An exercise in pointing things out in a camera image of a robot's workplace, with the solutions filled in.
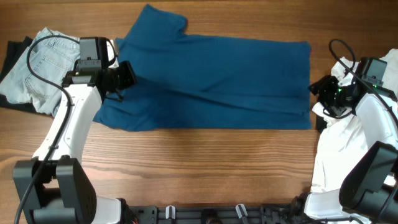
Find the blue t-shirt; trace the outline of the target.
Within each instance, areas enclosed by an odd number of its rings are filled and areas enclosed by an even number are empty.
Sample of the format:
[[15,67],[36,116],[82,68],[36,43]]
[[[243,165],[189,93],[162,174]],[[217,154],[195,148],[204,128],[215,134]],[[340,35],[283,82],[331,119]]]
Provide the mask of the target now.
[[106,100],[95,121],[110,128],[309,129],[307,42],[185,33],[187,19],[146,5],[116,41],[137,83]]

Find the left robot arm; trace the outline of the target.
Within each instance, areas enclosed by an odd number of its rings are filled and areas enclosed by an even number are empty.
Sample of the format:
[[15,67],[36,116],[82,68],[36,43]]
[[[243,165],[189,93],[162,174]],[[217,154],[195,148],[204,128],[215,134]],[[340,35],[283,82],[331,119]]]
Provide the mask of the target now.
[[126,201],[96,194],[81,166],[92,120],[108,93],[136,84],[128,61],[117,68],[69,71],[60,109],[32,159],[17,161],[14,183],[20,198],[15,222],[135,223]]

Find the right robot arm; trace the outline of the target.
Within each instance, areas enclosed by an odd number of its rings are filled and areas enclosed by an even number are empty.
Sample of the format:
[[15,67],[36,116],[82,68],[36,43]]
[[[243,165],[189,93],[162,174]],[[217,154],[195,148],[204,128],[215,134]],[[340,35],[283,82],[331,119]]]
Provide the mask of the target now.
[[338,86],[325,76],[308,88],[333,115],[347,107],[359,119],[368,151],[345,177],[341,187],[325,193],[310,193],[302,203],[303,213],[313,222],[354,221],[397,223],[397,186],[386,184],[397,174],[397,98],[393,91],[356,79]]

